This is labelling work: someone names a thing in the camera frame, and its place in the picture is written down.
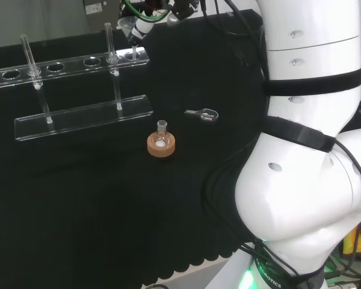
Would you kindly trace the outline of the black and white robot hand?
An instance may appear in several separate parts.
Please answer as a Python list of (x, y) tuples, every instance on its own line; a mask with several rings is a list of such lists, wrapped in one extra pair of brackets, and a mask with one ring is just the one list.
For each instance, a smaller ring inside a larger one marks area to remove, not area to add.
[(127, 40), (137, 46), (150, 33), (154, 25), (166, 20), (176, 25), (199, 10), (200, 1), (121, 1), (119, 20), (134, 17), (136, 22), (128, 32)]

